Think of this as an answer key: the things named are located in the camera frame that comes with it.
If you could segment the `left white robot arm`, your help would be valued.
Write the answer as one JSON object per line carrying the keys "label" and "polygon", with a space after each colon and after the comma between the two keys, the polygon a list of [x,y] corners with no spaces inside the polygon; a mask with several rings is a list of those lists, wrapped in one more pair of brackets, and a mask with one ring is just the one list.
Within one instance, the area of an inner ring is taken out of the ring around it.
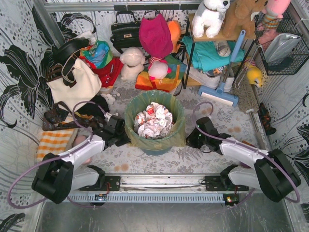
{"label": "left white robot arm", "polygon": [[112,145],[122,146],[128,141],[125,121],[112,115],[103,128],[96,129],[80,144],[58,155],[45,155],[32,189],[56,204],[75,190],[109,190],[111,184],[105,171],[86,161]]}

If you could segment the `yellow trash bag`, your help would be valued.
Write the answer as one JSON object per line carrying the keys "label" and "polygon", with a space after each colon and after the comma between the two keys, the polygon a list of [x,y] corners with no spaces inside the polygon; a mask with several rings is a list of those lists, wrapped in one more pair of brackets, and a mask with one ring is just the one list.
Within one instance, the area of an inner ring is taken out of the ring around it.
{"label": "yellow trash bag", "polygon": [[125,131],[135,147],[163,150],[185,146],[185,115],[169,93],[149,90],[134,97],[125,110]]}

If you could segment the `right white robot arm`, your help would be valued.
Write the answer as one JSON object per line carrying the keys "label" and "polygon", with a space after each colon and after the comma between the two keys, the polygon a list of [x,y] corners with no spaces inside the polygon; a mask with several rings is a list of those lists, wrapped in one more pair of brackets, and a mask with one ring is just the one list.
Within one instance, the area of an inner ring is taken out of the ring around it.
{"label": "right white robot arm", "polygon": [[219,134],[209,117],[193,119],[193,122],[198,138],[209,140],[205,144],[210,150],[247,165],[247,168],[236,166],[228,172],[227,177],[233,185],[259,189],[276,203],[282,199],[300,202],[297,189],[301,184],[300,177],[283,152],[258,149],[227,134]]}

